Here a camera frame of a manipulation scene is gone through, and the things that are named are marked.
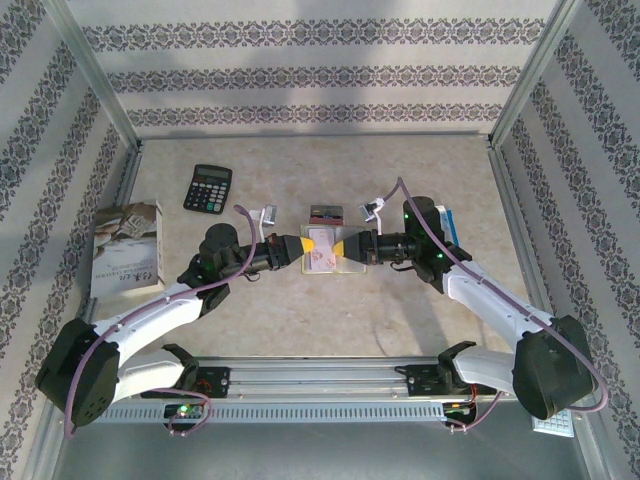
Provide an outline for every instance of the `purple cable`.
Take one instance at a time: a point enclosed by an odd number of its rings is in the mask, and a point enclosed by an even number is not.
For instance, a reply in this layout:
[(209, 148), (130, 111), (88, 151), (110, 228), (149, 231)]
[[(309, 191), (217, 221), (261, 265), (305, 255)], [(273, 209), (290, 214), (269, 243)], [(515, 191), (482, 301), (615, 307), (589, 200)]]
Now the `purple cable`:
[[(180, 390), (178, 388), (154, 388), (153, 391), (154, 392), (160, 392), (160, 393), (173, 393), (173, 394), (176, 394), (176, 395), (190, 395), (191, 397), (202, 398), (203, 400), (205, 400), (207, 402), (207, 414), (203, 417), (202, 420), (200, 420), (198, 423), (196, 423), (189, 430), (185, 430), (185, 431), (180, 432), (180, 436), (181, 437), (188, 437), (192, 433), (195, 433), (198, 430), (200, 430), (202, 427), (204, 427), (206, 425), (207, 421), (211, 418), (211, 415), (213, 415), (213, 403), (211, 402), (211, 399), (209, 397), (207, 397), (204, 393), (190, 392), (188, 390)], [(171, 435), (173, 435), (173, 433), (174, 433), (173, 422), (179, 416), (180, 415), (176, 413), (175, 415), (173, 415), (169, 419), (169, 433)]]
[(471, 430), (473, 427), (475, 427), (476, 425), (478, 425), (480, 422), (482, 422), (485, 418), (487, 418), (489, 416), (489, 414), (491, 413), (491, 411), (496, 408), (496, 405), (498, 404), (498, 401), (500, 400), (500, 397), (502, 397), (502, 392), (498, 392), (496, 394), (496, 396), (493, 398), (493, 401), (489, 404), (489, 408), (487, 408), (485, 410), (485, 412), (480, 415), (478, 418), (476, 418), (473, 422), (471, 422), (469, 425), (467, 425), (466, 423), (461, 422), (460, 420), (455, 420), (453, 418), (447, 418), (447, 422), (449, 423), (455, 423), (456, 425), (459, 425), (460, 428), (452, 428), (453, 432), (464, 432), (467, 433), (467, 430)]
[(473, 270), (463, 265), (462, 262), (458, 260), (449, 251), (449, 249), (440, 241), (440, 239), (435, 235), (435, 233), (433, 233), (431, 228), (429, 228), (429, 225), (427, 225), (427, 222), (424, 220), (424, 218), (422, 218), (422, 215), (420, 215), (420, 210), (418, 209), (416, 203), (413, 201), (413, 198), (411, 197), (409, 190), (407, 190), (407, 187), (405, 186), (404, 181), (402, 180), (402, 177), (398, 177), (398, 182), (396, 183), (396, 186), (393, 188), (393, 190), (391, 190), (389, 195), (384, 197), (385, 201), (387, 198), (390, 198), (391, 195), (393, 195), (396, 192), (398, 187), (402, 189), (404, 196), (407, 197), (407, 202), (409, 202), (409, 205), (411, 206), (411, 210), (413, 210), (413, 213), (416, 215), (418, 222), (420, 222), (420, 225), (422, 226), (422, 228), (424, 228), (425, 232), (427, 232), (427, 235), (429, 235), (429, 238), (431, 238), (431, 240), (438, 246), (438, 248), (442, 250), (442, 252), (447, 257), (449, 257), (449, 259), (455, 265), (460, 267), (460, 269), (463, 272), (465, 272), (471, 278), (475, 279), (477, 282), (486, 285), (487, 288), (493, 291), (496, 295), (498, 295), (501, 299), (503, 299), (507, 304), (515, 308), (520, 314), (529, 318), (533, 323), (535, 323), (536, 325), (544, 329), (549, 335), (551, 335), (558, 342), (560, 342), (567, 350), (569, 350), (578, 360), (580, 360), (580, 362), (585, 367), (587, 367), (589, 372), (591, 372), (591, 374), (595, 377), (596, 381), (598, 382), (598, 386), (600, 387), (600, 391), (602, 393), (602, 397), (600, 398), (600, 401), (595, 405), (588, 406), (588, 407), (577, 407), (577, 406), (567, 407), (567, 410), (573, 410), (574, 412), (590, 413), (590, 412), (597, 412), (599, 410), (602, 410), (604, 407), (606, 407), (607, 402), (609, 401), (609, 390), (607, 389), (607, 381), (602, 376), (602, 374), (598, 371), (598, 369), (593, 365), (593, 363), (591, 363), (589, 359), (586, 356), (584, 356), (582, 352), (580, 352), (580, 350), (578, 350), (571, 343), (569, 343), (569, 341), (566, 338), (564, 338), (562, 335), (560, 335), (558, 332), (556, 332), (554, 329), (552, 329), (549, 325), (547, 325), (545, 322), (540, 320), (538, 317), (536, 317), (535, 315), (532, 315), (527, 309), (519, 305), (518, 302), (514, 301), (509, 295), (507, 295), (502, 290), (501, 287), (494, 285), (492, 282), (490, 282), (486, 278), (481, 277), (476, 272), (474, 272)]
[(154, 309), (158, 305), (162, 305), (163, 303), (169, 303), (172, 300), (180, 300), (182, 298), (189, 298), (189, 297), (192, 297), (196, 293), (199, 293), (199, 292), (202, 292), (202, 291), (205, 291), (205, 290), (211, 290), (211, 289), (217, 288), (217, 287), (219, 287), (221, 285), (225, 285), (225, 284), (229, 283), (231, 280), (233, 280), (234, 278), (237, 278), (240, 275), (242, 275), (242, 272), (244, 272), (247, 269), (247, 267), (249, 265), (251, 265), (251, 262), (253, 260), (253, 255), (256, 253), (256, 240), (257, 240), (256, 227), (253, 224), (253, 220), (251, 219), (251, 215), (249, 215), (249, 212), (247, 212), (241, 205), (234, 205), (233, 208), (234, 208), (234, 210), (236, 212), (244, 215), (247, 218), (247, 220), (249, 220), (249, 227), (251, 228), (251, 250), (249, 251), (249, 255), (247, 256), (247, 259), (244, 261), (244, 263), (240, 267), (240, 270), (238, 270), (234, 274), (232, 274), (232, 275), (228, 276), (227, 278), (224, 278), (224, 279), (222, 279), (222, 280), (220, 280), (218, 282), (211, 283), (209, 285), (203, 285), (202, 287), (193, 288), (191, 290), (186, 290), (184, 292), (176, 293), (175, 295), (171, 295), (170, 297), (161, 298), (159, 300), (156, 300), (155, 302), (151, 302), (151, 303), (149, 303), (147, 305), (144, 305), (144, 306), (140, 307), (139, 309), (134, 310), (130, 314), (126, 315), (119, 322), (113, 324), (111, 327), (109, 327), (109, 329), (107, 329), (106, 332), (104, 332), (102, 335), (100, 335), (96, 339), (96, 341), (93, 342), (91, 344), (91, 346), (87, 349), (86, 353), (82, 356), (82, 359), (80, 360), (80, 363), (78, 364), (78, 368), (76, 369), (75, 373), (73, 374), (73, 379), (71, 380), (71, 385), (69, 387), (69, 393), (67, 394), (67, 403), (66, 403), (66, 405), (64, 407), (64, 435), (65, 435), (65, 437), (67, 437), (68, 439), (71, 439), (71, 438), (73, 438), (73, 434), (75, 433), (75, 428), (73, 427), (73, 425), (71, 423), (71, 414), (73, 412), (73, 403), (74, 403), (75, 398), (76, 398), (76, 391), (78, 390), (78, 384), (80, 383), (80, 377), (82, 376), (82, 372), (84, 371), (85, 367), (87, 366), (87, 363), (89, 362), (89, 359), (91, 358), (91, 355), (93, 355), (93, 353), (96, 351), (96, 349), (100, 346), (100, 344), (102, 342), (104, 342), (107, 338), (109, 338), (110, 335), (112, 335), (113, 333), (117, 332), (120, 328), (122, 328), (124, 325), (126, 325), (127, 323), (129, 323), (133, 319), (138, 318), (143, 313), (146, 313), (149, 310)]

